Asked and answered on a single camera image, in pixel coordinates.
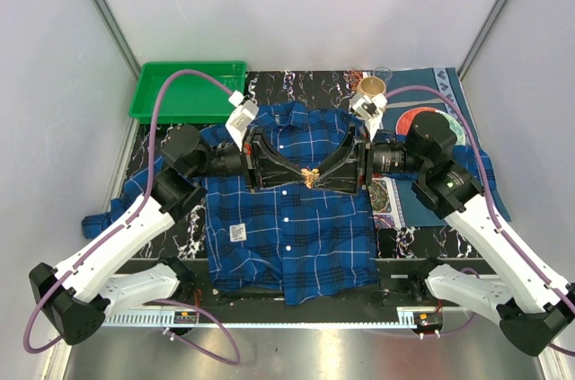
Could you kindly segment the gold flower brooch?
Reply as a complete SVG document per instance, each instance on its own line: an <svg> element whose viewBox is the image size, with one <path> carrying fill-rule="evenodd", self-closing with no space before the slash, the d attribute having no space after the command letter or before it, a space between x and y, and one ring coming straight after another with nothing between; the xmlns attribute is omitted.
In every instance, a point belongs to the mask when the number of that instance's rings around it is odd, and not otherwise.
<svg viewBox="0 0 575 380"><path fill-rule="evenodd" d="M308 189L312 189L314 187L315 182L320 177L320 172L318 169L303 168L301 170L301 174L304 178L304 184Z"/></svg>

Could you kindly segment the blue plaid shirt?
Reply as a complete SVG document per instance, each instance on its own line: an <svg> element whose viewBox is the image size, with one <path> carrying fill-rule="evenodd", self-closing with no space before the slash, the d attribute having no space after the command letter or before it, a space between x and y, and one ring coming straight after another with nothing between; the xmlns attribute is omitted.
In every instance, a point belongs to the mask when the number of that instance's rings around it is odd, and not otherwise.
<svg viewBox="0 0 575 380"><path fill-rule="evenodd" d="M262 106L254 121L291 163L312 170L362 124L341 109L300 102ZM376 282L376 229L369 196L310 190L303 183L250 193L240 176L207 177L206 242L215 288L280 290L289 305Z"/></svg>

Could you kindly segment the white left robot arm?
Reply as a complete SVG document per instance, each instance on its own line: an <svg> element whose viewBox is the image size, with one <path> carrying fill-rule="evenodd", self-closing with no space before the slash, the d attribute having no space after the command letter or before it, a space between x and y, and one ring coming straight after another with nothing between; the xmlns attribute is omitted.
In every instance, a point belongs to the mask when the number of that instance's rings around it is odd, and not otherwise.
<svg viewBox="0 0 575 380"><path fill-rule="evenodd" d="M114 314L155 300L187 303L194 275L175 259L115 279L114 274L146 243L170 229L207 195L195 180L203 176L241 176L249 189L301 182L303 172L283 157L261 128L247 128L239 142L210 146L193 126L175 129L162 147L161 171L149 171L138 195L99 236L55 266L35 266L29 281L36 302L32 317L43 314L68 345L94 335Z"/></svg>

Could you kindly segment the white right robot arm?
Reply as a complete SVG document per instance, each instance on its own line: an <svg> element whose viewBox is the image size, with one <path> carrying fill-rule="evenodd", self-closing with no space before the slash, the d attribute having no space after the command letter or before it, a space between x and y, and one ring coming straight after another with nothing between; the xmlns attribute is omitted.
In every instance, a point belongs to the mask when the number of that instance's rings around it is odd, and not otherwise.
<svg viewBox="0 0 575 380"><path fill-rule="evenodd" d="M489 187L456 163L455 144L447 119L423 111L402 143L375 143L349 133L312 172L309 185L356 194L371 184L373 174L416 175L411 188L417 200L462 235L502 283L428 259L411 273L409 297L419 305L433 299L460 305L497 324L514 347L537 357L573 322L574 286L521 240L494 207Z"/></svg>

